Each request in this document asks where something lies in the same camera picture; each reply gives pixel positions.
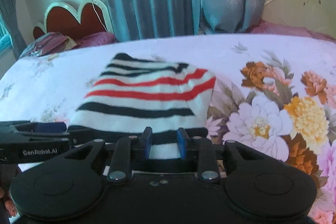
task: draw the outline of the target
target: orange flower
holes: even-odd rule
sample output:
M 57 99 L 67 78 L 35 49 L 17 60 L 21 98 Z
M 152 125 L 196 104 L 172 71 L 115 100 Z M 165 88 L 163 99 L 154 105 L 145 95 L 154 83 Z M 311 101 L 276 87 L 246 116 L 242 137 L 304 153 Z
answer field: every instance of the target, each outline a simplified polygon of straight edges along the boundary
M 297 134 L 293 140 L 290 136 L 283 136 L 283 139 L 289 147 L 289 157 L 286 163 L 310 175 L 315 181 L 317 188 L 319 188 L 319 180 L 315 175 L 319 170 L 317 156 L 307 148 L 302 135 Z
M 313 71 L 306 71 L 301 78 L 301 82 L 306 86 L 305 90 L 310 97 L 318 96 L 322 105 L 327 102 L 325 88 L 327 80 Z
M 241 86 L 263 90 L 263 80 L 268 74 L 267 68 L 263 62 L 247 62 L 246 67 L 241 70 L 241 73 L 246 77 L 246 79 L 243 79 Z

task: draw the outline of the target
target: silver bolt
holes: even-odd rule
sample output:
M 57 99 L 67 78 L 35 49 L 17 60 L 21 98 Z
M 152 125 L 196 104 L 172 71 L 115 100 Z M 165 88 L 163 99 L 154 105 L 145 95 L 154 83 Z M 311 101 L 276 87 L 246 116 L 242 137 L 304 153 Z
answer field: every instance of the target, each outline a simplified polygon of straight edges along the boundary
M 156 182 L 156 181 L 151 181 L 151 182 L 149 182 L 149 184 L 150 184 L 151 186 L 159 186 L 160 183 L 158 183 L 158 182 Z
M 109 177 L 113 180 L 122 180 L 126 177 L 126 174 L 122 171 L 113 171 Z
M 218 174 L 215 171 L 205 171 L 202 173 L 202 178 L 212 180 L 218 178 Z

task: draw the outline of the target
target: folded sweater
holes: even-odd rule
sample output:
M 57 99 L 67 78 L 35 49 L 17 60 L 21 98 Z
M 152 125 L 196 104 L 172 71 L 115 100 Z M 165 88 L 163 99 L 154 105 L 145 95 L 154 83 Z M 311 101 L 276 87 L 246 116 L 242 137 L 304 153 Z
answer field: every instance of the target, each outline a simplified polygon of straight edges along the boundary
M 76 135 L 77 144 L 96 138 L 114 143 L 152 127 L 150 158 L 179 158 L 178 128 L 183 127 L 190 137 L 207 136 L 204 126 L 214 84 L 214 75 L 205 69 L 120 53 L 85 96 L 69 130 L 93 129 L 91 136 Z

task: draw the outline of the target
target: cream headboard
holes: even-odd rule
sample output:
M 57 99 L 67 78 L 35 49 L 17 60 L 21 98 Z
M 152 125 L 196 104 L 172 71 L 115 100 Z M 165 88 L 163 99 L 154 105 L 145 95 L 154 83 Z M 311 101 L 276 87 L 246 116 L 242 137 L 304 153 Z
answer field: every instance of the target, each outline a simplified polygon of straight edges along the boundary
M 336 37 L 333 8 L 325 0 L 266 0 L 262 19 Z

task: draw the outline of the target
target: bed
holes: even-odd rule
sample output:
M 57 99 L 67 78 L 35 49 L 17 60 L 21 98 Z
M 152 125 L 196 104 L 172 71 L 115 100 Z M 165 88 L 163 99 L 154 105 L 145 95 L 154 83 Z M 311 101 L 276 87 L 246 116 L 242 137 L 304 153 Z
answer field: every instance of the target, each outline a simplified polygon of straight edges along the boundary
M 56 7 L 69 10 L 81 23 L 80 29 L 82 24 L 90 26 L 69 6 Z M 83 14 L 87 6 L 81 7 Z M 36 37 L 50 30 L 48 17 L 34 29 Z M 65 26 L 77 28 L 78 23 L 69 18 L 74 24 Z M 104 21 L 112 30 L 105 16 Z M 310 216 L 330 219 L 330 223 L 336 217 L 334 42 L 270 34 L 198 35 L 25 57 L 0 81 L 0 107 L 5 110 L 0 121 L 63 121 L 69 125 L 105 65 L 119 52 L 140 59 L 186 62 L 211 71 L 217 80 L 204 126 L 212 142 L 244 142 L 247 135 L 254 132 L 256 137 L 256 128 L 263 127 L 268 133 L 258 138 L 259 143 L 246 144 L 310 175 L 318 189 Z M 31 165 L 20 167 L 25 170 Z

